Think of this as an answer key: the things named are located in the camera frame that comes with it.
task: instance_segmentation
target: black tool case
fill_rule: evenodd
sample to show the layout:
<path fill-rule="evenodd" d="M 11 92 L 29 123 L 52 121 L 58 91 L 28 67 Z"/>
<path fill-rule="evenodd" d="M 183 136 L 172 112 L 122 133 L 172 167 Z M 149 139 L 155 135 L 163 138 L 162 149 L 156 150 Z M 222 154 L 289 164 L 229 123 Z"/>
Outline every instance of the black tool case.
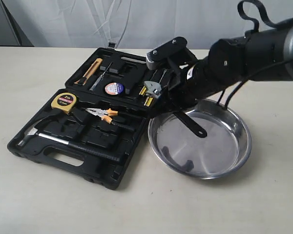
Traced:
<path fill-rule="evenodd" d="M 85 85 L 75 84 L 91 64 L 103 59 L 101 66 L 88 79 Z M 89 89 L 98 77 L 107 69 L 103 79 L 93 91 Z M 29 122 L 8 143 L 8 150 L 14 155 L 27 158 L 37 163 L 48 164 L 77 175 L 84 179 L 116 189 L 128 167 L 140 138 L 147 126 L 147 112 L 150 107 L 144 106 L 146 97 L 139 95 L 145 80 L 158 81 L 161 72 L 147 69 L 145 57 L 116 51 L 109 48 L 97 49 L 81 67 L 66 81 L 65 89 L 58 90 L 53 97 L 29 120 Z M 110 83 L 120 83 L 124 90 L 118 95 L 109 95 L 105 87 Z M 51 107 L 52 100 L 61 93 L 72 93 L 77 102 L 69 114 Z M 114 121 L 131 126 L 135 132 L 102 121 L 84 108 L 101 108 L 122 111 L 136 118 L 114 116 Z M 35 125 L 37 134 L 31 137 L 22 147 L 17 144 L 24 138 L 25 131 Z M 43 133 L 65 141 L 91 147 L 103 156 L 84 153 L 68 145 L 38 136 Z M 54 153 L 64 154 L 83 161 L 74 166 L 53 157 Z"/>

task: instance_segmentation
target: black cable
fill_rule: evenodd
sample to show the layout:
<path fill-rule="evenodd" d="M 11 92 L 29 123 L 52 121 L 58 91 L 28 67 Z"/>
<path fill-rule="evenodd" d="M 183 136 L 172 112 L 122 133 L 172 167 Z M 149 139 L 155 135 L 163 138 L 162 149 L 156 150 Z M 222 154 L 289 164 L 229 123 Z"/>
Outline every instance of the black cable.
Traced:
<path fill-rule="evenodd" d="M 222 91 L 222 93 L 221 93 L 221 95 L 220 95 L 220 97 L 219 97 L 219 99 L 218 99 L 218 101 L 217 101 L 217 105 L 219 105 L 221 99 L 223 98 L 223 96 L 224 96 L 224 94 L 225 94 L 225 91 L 226 91 L 225 89 Z"/>
<path fill-rule="evenodd" d="M 259 73 L 261 72 L 264 72 L 264 71 L 267 71 L 271 68 L 274 68 L 274 67 L 277 67 L 277 66 L 281 66 L 281 65 L 284 65 L 284 64 L 287 64 L 289 62 L 293 62 L 293 58 L 292 59 L 289 59 L 289 60 L 284 60 L 282 62 L 277 62 L 277 63 L 274 63 L 272 65 L 269 65 L 267 67 L 263 67 L 259 70 L 257 70 L 256 72 L 254 72 L 253 74 L 250 74 L 248 76 L 245 77 L 245 79 L 243 81 L 241 81 L 236 87 L 235 89 L 229 94 L 229 96 L 227 97 L 227 100 L 226 100 L 226 103 L 224 105 L 224 108 L 227 109 L 228 108 L 228 105 L 229 105 L 229 102 L 231 100 L 231 98 L 233 97 L 233 95 L 235 95 L 236 92 L 239 91 L 239 89 L 246 83 L 248 82 L 248 80 L 256 75 L 258 75 Z"/>

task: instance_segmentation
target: hammer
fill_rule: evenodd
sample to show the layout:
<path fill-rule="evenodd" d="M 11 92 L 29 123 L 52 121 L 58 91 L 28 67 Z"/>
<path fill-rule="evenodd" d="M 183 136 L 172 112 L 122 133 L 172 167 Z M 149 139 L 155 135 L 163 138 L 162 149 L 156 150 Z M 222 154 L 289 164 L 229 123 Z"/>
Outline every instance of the hammer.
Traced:
<path fill-rule="evenodd" d="M 107 154 L 105 152 L 103 152 L 102 150 L 99 150 L 97 148 L 91 147 L 91 146 L 87 146 L 85 144 L 82 143 L 76 143 L 73 141 L 67 141 L 67 140 L 63 140 L 63 139 L 59 139 L 56 138 L 54 136 L 50 136 L 44 133 L 39 133 L 38 129 L 35 128 L 36 125 L 42 121 L 43 119 L 40 119 L 38 121 L 36 121 L 34 124 L 32 124 L 25 132 L 24 135 L 25 137 L 17 144 L 17 146 L 22 147 L 25 143 L 27 143 L 32 137 L 34 136 L 39 136 L 39 137 L 43 137 L 49 140 L 53 140 L 56 141 L 58 143 L 61 143 L 63 145 L 67 145 L 70 148 L 76 149 L 76 150 L 80 150 L 82 152 L 91 154 L 91 155 L 95 155 L 98 157 L 102 157 L 102 158 L 106 158 L 115 162 L 119 162 L 121 160 L 120 155 L 114 155 L 114 154 Z"/>

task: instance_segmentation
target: label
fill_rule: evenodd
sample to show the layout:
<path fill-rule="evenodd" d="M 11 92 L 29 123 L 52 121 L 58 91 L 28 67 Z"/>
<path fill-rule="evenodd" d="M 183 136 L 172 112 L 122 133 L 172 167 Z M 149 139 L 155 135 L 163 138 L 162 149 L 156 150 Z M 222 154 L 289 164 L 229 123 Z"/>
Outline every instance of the label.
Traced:
<path fill-rule="evenodd" d="M 105 87 L 105 92 L 110 95 L 118 95 L 124 91 L 124 86 L 120 83 L 110 83 Z"/>
<path fill-rule="evenodd" d="M 58 98 L 58 104 L 60 106 L 68 106 L 69 104 L 71 104 L 73 102 L 74 98 L 71 95 L 62 95 Z"/>
<path fill-rule="evenodd" d="M 192 78 L 192 74 L 193 74 L 194 66 L 195 66 L 195 65 L 193 65 L 193 66 L 188 70 L 188 72 L 187 72 L 187 79 Z"/>

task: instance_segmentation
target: hammer head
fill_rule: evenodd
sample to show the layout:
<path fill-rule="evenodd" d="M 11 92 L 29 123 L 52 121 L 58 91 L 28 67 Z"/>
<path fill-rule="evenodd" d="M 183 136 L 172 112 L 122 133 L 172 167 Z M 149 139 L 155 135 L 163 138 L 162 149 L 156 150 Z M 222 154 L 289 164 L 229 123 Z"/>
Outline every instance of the hammer head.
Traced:
<path fill-rule="evenodd" d="M 17 144 L 17 146 L 22 147 L 31 137 L 33 137 L 38 129 L 35 128 L 35 126 L 41 121 L 42 119 L 36 121 L 34 124 L 32 124 L 27 130 L 24 132 L 24 138 Z"/>

